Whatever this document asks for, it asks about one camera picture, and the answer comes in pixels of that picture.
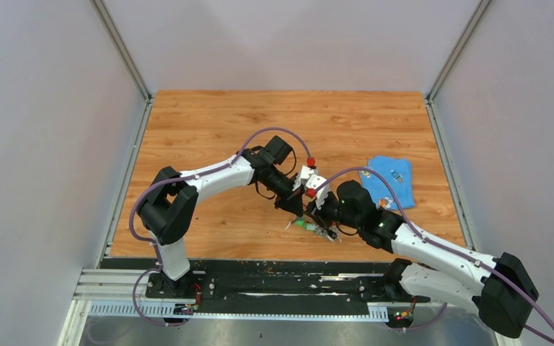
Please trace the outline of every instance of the blue fabric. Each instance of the blue fabric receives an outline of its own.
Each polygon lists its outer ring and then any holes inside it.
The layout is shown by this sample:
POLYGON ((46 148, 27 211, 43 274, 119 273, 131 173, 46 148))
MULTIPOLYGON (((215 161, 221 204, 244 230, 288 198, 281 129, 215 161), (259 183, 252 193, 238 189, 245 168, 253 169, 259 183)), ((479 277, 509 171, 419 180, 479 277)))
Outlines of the blue fabric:
MULTIPOLYGON (((407 159, 375 156, 369 160, 368 167, 382 175, 389 182, 403 208, 415 206, 413 188, 411 187, 411 164, 407 159)), ((367 172, 360 172, 360 181, 362 186, 370 192, 372 200, 377 205, 381 203, 388 210, 398 209, 390 191, 387 190, 379 178, 367 172)))

